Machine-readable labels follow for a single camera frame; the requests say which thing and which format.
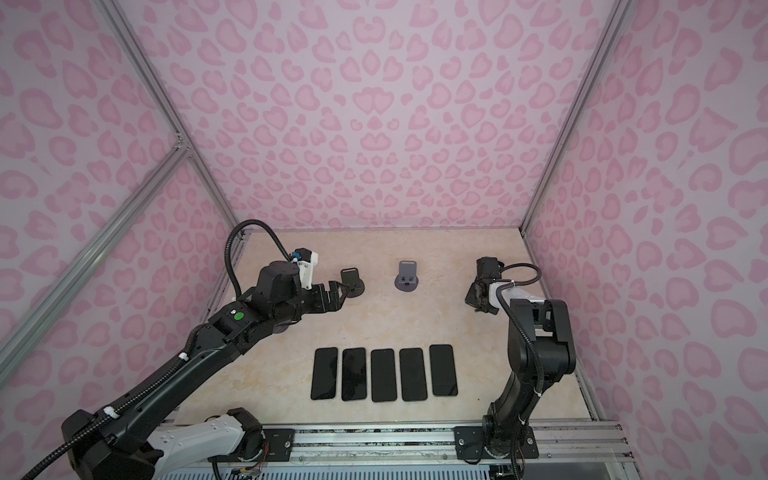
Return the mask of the black phone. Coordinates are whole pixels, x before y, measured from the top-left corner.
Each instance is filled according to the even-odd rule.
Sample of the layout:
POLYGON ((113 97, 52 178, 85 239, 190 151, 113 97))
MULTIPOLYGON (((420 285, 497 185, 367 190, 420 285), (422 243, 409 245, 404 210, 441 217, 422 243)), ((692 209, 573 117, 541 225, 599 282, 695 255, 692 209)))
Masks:
POLYGON ((424 401, 428 397, 425 362, 421 348, 399 351, 401 398, 405 402, 424 401))
POLYGON ((367 398, 365 348, 349 348, 342 352, 341 398, 343 401, 367 398))
POLYGON ((458 395, 458 382, 453 347, 434 344, 429 347, 432 393, 437 397, 458 395))
POLYGON ((330 400, 336 396, 339 350, 337 347, 315 351, 310 398, 330 400))

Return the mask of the pink-edged phone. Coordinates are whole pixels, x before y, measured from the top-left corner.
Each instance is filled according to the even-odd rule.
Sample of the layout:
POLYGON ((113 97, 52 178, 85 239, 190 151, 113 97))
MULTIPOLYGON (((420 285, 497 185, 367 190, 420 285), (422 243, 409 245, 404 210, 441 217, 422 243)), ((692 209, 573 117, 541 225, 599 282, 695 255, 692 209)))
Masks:
POLYGON ((394 350, 371 351, 371 398, 373 402, 392 402, 397 395, 397 378, 394 350))

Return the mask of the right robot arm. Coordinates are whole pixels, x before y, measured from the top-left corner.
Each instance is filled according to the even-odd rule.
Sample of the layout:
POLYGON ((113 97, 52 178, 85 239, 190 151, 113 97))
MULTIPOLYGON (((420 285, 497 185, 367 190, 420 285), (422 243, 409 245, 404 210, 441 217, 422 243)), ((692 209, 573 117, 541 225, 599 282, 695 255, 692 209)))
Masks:
POLYGON ((509 322, 511 373, 483 418, 483 450, 494 457, 514 458, 523 451, 531 416, 543 394, 576 367, 566 302, 530 299, 521 290, 541 277, 536 265, 506 265, 496 257, 484 256, 476 261, 476 276, 465 297, 475 311, 503 313, 509 322))

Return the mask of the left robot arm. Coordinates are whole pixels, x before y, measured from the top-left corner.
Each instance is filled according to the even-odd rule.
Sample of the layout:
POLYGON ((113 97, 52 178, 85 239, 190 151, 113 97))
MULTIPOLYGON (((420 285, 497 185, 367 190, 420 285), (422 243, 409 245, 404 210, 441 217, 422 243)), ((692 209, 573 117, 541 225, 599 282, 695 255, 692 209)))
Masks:
POLYGON ((303 287, 297 264, 271 262, 255 286, 193 328, 181 351, 144 381, 100 410, 78 410, 63 422, 71 467, 82 479, 150 478, 161 456, 149 437, 178 405, 261 340, 307 314, 340 310, 349 293, 338 281, 303 287))

